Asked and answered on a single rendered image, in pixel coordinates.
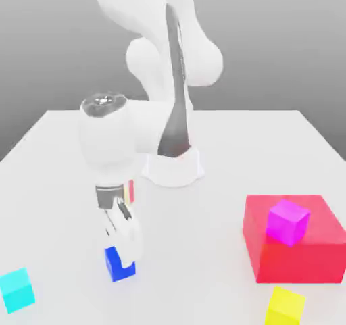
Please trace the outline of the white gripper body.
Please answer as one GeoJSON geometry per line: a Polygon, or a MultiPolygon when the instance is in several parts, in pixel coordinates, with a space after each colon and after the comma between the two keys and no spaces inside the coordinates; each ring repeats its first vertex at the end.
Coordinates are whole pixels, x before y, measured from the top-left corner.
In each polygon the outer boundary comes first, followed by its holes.
{"type": "Polygon", "coordinates": [[[103,223],[108,233],[108,241],[116,248],[123,268],[129,267],[143,255],[143,235],[141,225],[131,207],[127,213],[116,207],[103,211],[103,223]]]}

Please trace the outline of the small blue cube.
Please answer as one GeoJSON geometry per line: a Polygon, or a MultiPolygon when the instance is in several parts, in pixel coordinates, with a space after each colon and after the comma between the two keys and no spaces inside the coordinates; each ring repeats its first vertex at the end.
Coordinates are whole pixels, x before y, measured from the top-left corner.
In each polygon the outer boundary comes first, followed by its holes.
{"type": "Polygon", "coordinates": [[[113,282],[131,277],[136,273],[134,262],[126,268],[122,267],[120,256],[115,247],[105,249],[105,262],[113,282]]]}

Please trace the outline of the small cyan cube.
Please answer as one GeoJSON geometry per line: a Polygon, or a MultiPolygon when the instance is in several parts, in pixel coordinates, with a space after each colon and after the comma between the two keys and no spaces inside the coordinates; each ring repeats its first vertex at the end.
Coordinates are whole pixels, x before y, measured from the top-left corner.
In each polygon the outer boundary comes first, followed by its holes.
{"type": "Polygon", "coordinates": [[[0,276],[0,291],[9,314],[32,305],[36,301],[26,268],[0,276]]]}

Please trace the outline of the small magenta cube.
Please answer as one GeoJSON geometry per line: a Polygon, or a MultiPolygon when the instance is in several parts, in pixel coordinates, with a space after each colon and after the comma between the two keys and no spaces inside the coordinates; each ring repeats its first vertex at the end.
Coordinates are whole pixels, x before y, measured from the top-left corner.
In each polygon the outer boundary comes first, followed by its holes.
{"type": "Polygon", "coordinates": [[[292,201],[281,199],[270,208],[266,234],[292,247],[305,235],[310,215],[309,209],[292,201]]]}

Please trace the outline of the small yellow cube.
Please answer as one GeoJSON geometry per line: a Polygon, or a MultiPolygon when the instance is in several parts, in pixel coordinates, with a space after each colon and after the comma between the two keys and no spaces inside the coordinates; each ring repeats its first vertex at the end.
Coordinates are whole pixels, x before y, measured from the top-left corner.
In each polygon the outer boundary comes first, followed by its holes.
{"type": "Polygon", "coordinates": [[[282,287],[274,287],[264,325],[300,325],[306,298],[282,287]]]}

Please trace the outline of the large red box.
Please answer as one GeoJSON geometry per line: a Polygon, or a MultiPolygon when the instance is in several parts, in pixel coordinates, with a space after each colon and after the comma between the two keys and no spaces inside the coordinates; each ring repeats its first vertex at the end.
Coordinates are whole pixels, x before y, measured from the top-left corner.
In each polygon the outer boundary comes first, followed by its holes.
{"type": "Polygon", "coordinates": [[[243,236],[258,283],[340,283],[346,270],[346,230],[320,195],[247,195],[243,236]],[[270,208],[280,200],[311,211],[294,246],[266,235],[270,208]]]}

